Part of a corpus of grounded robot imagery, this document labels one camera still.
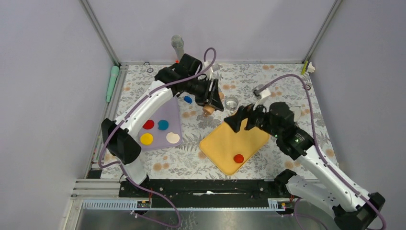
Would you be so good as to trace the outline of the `yellow tray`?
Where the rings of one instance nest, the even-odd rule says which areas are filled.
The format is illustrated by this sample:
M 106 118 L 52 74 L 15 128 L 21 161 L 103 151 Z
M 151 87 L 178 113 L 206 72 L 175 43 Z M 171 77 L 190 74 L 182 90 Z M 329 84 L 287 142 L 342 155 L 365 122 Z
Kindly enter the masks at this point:
M 247 119 L 241 123 L 239 132 L 234 131 L 223 122 L 200 142 L 200 150 L 225 175 L 235 174 L 255 153 L 270 139 L 270 135 L 257 127 L 245 130 Z M 243 163 L 235 163 L 233 157 L 242 154 Z

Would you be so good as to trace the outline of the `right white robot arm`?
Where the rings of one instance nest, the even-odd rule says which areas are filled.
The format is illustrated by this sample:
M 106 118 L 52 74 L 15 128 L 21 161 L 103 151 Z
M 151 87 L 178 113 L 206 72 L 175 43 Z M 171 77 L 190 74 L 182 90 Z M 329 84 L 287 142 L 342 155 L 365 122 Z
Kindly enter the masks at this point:
M 366 230 L 379 216 L 384 197 L 363 189 L 334 165 L 316 140 L 295 123 L 294 112 L 286 103 L 272 103 L 268 109 L 263 105 L 241 106 L 224 119 L 235 133 L 244 120 L 245 130 L 257 127 L 275 137 L 282 153 L 298 161 L 325 186 L 313 185 L 292 170 L 285 170 L 275 178 L 278 196 L 292 194 L 305 199 L 329 214 L 341 230 Z

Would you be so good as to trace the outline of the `red dough ball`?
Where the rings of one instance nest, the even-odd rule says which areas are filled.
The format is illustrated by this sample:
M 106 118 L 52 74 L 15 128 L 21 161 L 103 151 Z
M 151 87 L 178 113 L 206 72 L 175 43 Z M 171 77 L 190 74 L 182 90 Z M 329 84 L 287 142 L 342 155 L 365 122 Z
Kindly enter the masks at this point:
M 235 163 L 243 163 L 245 161 L 245 158 L 244 158 L 244 156 L 242 154 L 236 154 L 233 157 L 233 160 L 234 160 Z

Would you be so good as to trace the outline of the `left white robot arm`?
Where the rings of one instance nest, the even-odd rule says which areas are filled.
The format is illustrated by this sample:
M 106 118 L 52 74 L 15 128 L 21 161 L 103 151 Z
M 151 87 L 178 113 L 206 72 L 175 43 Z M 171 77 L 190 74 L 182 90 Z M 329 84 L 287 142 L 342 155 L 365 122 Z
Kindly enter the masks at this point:
M 219 80 L 211 78 L 214 60 L 205 65 L 200 60 L 184 54 L 178 63 L 157 72 L 149 88 L 136 103 L 115 120 L 104 119 L 101 124 L 103 147 L 101 156 L 109 151 L 131 182 L 130 191 L 137 197 L 148 192 L 147 173 L 138 160 L 142 147 L 135 139 L 147 120 L 177 94 L 186 92 L 195 97 L 198 106 L 208 106 L 223 111 L 219 94 Z

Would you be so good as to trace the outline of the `wooden dough roller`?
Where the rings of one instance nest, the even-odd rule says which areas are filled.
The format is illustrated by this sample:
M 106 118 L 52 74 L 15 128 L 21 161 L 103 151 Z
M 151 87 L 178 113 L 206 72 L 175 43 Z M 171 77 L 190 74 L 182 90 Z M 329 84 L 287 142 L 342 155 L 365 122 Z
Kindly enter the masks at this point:
M 223 99 L 224 99 L 224 94 L 223 94 L 222 92 L 219 93 L 219 96 L 220 96 L 220 100 L 223 100 Z M 205 106 L 202 108 L 202 110 L 203 110 L 203 114 L 204 114 L 205 116 L 210 116 L 210 115 L 212 115 L 213 112 L 215 111 L 215 109 L 214 109 L 213 107 L 209 106 L 209 105 L 205 105 Z

